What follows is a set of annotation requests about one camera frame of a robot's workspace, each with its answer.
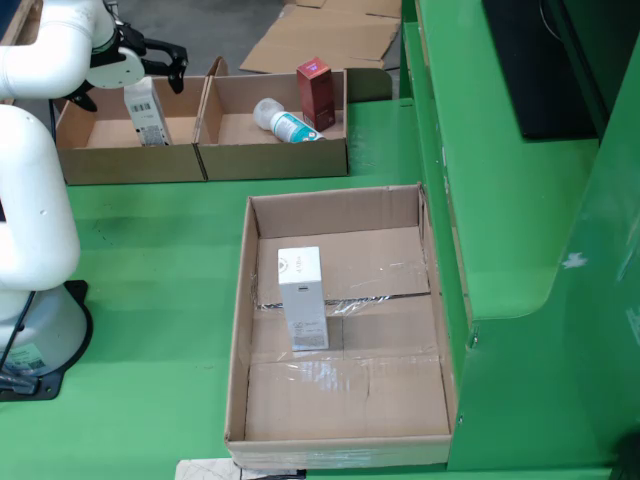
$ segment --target red product box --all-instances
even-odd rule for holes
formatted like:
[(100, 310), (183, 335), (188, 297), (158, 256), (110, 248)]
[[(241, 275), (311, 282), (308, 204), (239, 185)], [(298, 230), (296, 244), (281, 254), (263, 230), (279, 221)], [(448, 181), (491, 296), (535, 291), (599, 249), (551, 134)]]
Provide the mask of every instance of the red product box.
[(336, 123), (331, 68), (318, 57), (298, 67), (304, 121), (321, 132)]

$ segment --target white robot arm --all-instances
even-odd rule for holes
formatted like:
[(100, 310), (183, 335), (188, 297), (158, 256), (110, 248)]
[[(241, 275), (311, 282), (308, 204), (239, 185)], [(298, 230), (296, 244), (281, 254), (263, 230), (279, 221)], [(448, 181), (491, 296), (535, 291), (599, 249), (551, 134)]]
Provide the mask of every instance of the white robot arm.
[[(145, 60), (147, 49), (166, 52), (171, 63)], [(169, 77), (180, 93), (187, 64), (184, 48), (145, 39), (102, 0), (44, 0), (36, 42), (0, 47), (0, 99), (64, 97), (95, 111), (89, 90), (121, 88), (145, 74)], [(44, 375), (79, 357), (90, 329), (62, 286), (77, 267), (80, 243), (55, 143), (33, 115), (5, 105), (0, 106), (2, 212), (0, 389), (31, 395)]]
[(0, 98), (61, 98), (87, 78), (94, 49), (116, 35), (102, 0), (46, 0), (33, 45), (0, 47)]

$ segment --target green surface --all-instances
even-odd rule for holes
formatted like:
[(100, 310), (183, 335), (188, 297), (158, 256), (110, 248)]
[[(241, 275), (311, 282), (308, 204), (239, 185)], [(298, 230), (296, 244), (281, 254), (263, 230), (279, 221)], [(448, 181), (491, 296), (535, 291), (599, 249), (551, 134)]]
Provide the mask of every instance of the green surface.
[(58, 399), (0, 404), (0, 476), (172, 479), (180, 459), (228, 456), (247, 196), (421, 180), (411, 100), (352, 105), (349, 129), (351, 177), (71, 188), (94, 338)]
[(419, 0), (474, 319), (547, 299), (597, 152), (595, 140), (527, 142), (481, 0)]
[(450, 350), (456, 384), (462, 378), (462, 369), (466, 355), (466, 343), (469, 325), (465, 313), (460, 282), (460, 268), (456, 259), (451, 229), (449, 205), (445, 191), (444, 165), (442, 161), (442, 141), (438, 134), (438, 115), (433, 98), (428, 67), (425, 65), (420, 40), (419, 26), (416, 22), (405, 23), (403, 40), (406, 50), (403, 58), (409, 60), (409, 86), (415, 100), (416, 117), (420, 130), (420, 148), (424, 169), (425, 191), (429, 202), (440, 284), (443, 296), (444, 313), (448, 327)]
[(558, 275), (567, 353), (600, 451), (640, 432), (640, 43), (598, 153), (568, 252), (586, 259)]
[[(420, 124), (434, 110), (428, 94), (433, 90), (443, 164), (446, 158), (442, 176), (457, 220), (475, 337), (467, 343), (458, 381), (449, 472), (610, 462), (613, 439), (640, 418), (636, 334), (628, 326), (640, 325), (635, 321), (640, 307), (636, 300), (635, 310), (629, 310), (634, 308), (627, 301), (631, 297), (620, 302), (619, 284), (608, 284), (612, 296), (620, 295), (616, 300), (600, 299), (595, 278), (605, 273), (603, 281), (611, 282), (611, 257), (592, 272), (590, 285), (563, 283), (567, 273), (560, 262), (586, 246), (607, 245), (604, 239), (628, 242), (627, 258), (635, 258), (640, 233), (631, 226), (640, 223), (640, 176), (631, 163), (639, 157), (623, 140), (637, 137), (633, 112), (638, 103), (618, 122), (621, 132), (610, 147), (618, 148), (620, 157), (614, 163), (616, 181), (631, 193), (619, 192), (610, 181), (597, 207), (585, 209), (587, 184), (598, 181), (590, 176), (598, 171), (592, 172), (597, 143), (521, 139), (481, 0), (418, 0), (417, 5), (422, 31), (405, 24), (413, 98)], [(419, 48), (429, 54), (427, 78), (416, 73)], [(640, 75), (634, 78), (637, 85)], [(432, 136), (421, 124), (421, 145), (433, 143)], [(424, 156), (425, 167), (436, 157)], [(612, 156), (598, 158), (603, 165), (611, 161)], [(620, 216), (624, 222), (616, 220)], [(592, 223), (597, 217), (599, 223)], [(588, 222), (592, 233), (584, 230), (580, 249), (567, 250), (577, 219)], [(622, 230), (610, 228), (612, 222)], [(599, 262), (602, 257), (593, 258)], [(440, 275), (452, 271), (441, 269)], [(629, 275), (637, 279), (631, 270)], [(637, 284), (625, 287), (624, 295), (637, 293)], [(625, 309), (615, 326), (609, 325), (614, 307)], [(585, 318), (591, 322), (588, 328)]]

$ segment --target white label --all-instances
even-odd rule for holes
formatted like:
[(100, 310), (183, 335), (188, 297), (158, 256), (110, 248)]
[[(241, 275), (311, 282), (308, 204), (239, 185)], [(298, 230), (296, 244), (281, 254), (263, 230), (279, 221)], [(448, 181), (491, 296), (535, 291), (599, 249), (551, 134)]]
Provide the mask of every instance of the white label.
[(6, 367), (12, 372), (27, 375), (37, 374), (46, 366), (40, 350), (33, 343), (12, 348), (6, 363)]
[(144, 145), (164, 145), (162, 130), (158, 125), (140, 127), (140, 136)]
[(151, 110), (151, 104), (150, 103), (143, 103), (141, 105), (134, 105), (133, 107), (131, 107), (131, 109), (135, 112), (144, 112), (145, 110)]

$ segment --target white box with label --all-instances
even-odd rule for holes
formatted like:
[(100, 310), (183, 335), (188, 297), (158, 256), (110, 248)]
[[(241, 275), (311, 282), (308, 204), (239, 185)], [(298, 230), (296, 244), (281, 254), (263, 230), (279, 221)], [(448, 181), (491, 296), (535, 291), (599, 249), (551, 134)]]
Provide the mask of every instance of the white box with label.
[(153, 80), (145, 77), (124, 87), (124, 103), (144, 147), (172, 145)]
[(279, 249), (278, 283), (292, 350), (329, 348), (320, 249)]

